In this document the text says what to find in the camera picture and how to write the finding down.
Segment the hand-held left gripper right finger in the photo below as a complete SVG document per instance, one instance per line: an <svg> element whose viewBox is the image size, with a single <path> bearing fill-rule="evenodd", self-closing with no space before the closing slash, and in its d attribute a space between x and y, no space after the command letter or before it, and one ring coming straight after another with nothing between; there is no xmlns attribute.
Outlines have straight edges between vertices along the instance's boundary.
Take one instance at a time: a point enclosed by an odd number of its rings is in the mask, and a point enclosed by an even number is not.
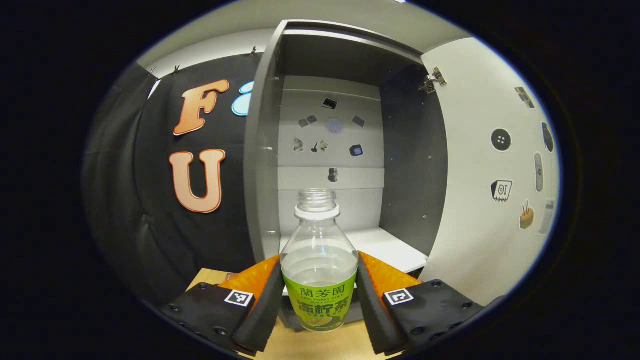
<svg viewBox="0 0 640 360"><path fill-rule="evenodd" d="M505 299L482 306L441 279L420 281L363 251L356 292L372 349L386 356L437 347Z"/></svg>

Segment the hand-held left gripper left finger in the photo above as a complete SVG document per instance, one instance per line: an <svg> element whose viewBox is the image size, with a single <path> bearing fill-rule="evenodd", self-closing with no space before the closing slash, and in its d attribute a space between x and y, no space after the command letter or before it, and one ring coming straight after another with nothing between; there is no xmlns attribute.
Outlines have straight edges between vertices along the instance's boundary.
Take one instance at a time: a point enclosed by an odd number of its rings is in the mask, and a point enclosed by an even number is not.
<svg viewBox="0 0 640 360"><path fill-rule="evenodd" d="M199 282L160 312L210 346L254 356L266 350L284 287L281 256L275 255L221 284Z"/></svg>

